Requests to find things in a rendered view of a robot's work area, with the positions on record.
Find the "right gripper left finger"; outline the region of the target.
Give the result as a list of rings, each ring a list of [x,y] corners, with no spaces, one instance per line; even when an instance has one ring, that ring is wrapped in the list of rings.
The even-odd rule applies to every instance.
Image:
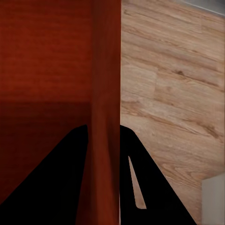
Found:
[[[0,205],[0,225],[75,225],[88,147],[74,128]]]

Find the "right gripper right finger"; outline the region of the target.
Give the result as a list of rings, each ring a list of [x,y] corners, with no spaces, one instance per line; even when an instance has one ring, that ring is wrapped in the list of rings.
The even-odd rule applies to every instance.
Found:
[[[130,156],[147,209],[136,207]],[[120,125],[121,225],[197,225],[136,133]]]

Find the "storage box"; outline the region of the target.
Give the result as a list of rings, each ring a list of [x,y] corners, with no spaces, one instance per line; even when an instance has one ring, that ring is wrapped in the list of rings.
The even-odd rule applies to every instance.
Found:
[[[119,225],[121,0],[0,0],[0,205],[74,128],[75,225]]]

